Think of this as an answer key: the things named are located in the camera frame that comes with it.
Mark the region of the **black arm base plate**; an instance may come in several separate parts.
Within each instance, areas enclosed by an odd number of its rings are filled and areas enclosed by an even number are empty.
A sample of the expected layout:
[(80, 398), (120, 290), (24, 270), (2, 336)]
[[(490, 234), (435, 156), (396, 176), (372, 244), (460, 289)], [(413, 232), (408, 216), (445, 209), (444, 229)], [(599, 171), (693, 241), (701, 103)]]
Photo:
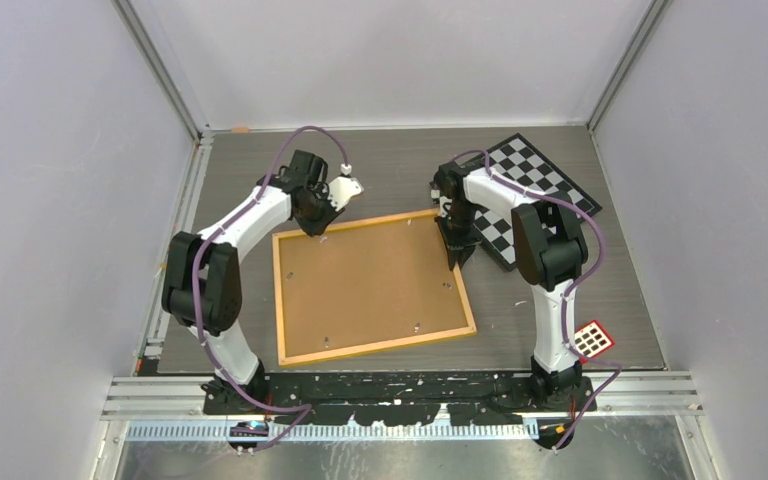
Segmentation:
[(447, 413), (454, 426), (510, 425), (525, 413), (571, 420), (597, 403), (589, 378), (581, 385), (535, 397), (530, 376), (510, 371), (270, 373), (252, 397), (271, 406), (270, 420), (289, 425), (342, 426), (355, 422), (388, 427), (427, 425)]

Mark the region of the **yellow picture frame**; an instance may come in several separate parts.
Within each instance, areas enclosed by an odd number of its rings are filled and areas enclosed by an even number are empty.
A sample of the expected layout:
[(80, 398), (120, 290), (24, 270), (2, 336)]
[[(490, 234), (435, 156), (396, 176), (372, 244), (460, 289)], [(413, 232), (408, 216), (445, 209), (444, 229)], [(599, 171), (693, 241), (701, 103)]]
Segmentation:
[(300, 230), (271, 243), (282, 367), (476, 334), (459, 267), (434, 209)]

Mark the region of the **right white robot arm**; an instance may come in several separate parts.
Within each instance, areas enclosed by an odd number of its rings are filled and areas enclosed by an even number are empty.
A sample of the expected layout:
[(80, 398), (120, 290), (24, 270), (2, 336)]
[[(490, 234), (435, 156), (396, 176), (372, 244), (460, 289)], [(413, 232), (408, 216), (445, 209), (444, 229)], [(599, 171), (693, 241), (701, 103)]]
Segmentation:
[(569, 197), (526, 189), (503, 175), (452, 160), (433, 178), (441, 233), (450, 269), (463, 266), (482, 242), (476, 210), (490, 210), (511, 226), (516, 267), (531, 286), (536, 333), (531, 357), (531, 397), (556, 410), (582, 381), (579, 357), (569, 347), (572, 319), (563, 319), (563, 296), (582, 275), (588, 248)]

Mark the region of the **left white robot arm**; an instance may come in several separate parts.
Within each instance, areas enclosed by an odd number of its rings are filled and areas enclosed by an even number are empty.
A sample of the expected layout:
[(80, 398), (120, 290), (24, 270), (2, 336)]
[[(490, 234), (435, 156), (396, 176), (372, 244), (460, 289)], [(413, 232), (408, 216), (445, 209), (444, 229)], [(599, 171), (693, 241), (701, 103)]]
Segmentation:
[(262, 362), (251, 350), (238, 319), (242, 310), (241, 263), (274, 228), (294, 221), (320, 236), (364, 188), (342, 165), (326, 178), (328, 164), (302, 150), (288, 165), (258, 180), (251, 194), (213, 225), (180, 231), (169, 244), (161, 307), (205, 347), (217, 376), (231, 383), (228, 400), (240, 412), (258, 412), (267, 398), (255, 380)]

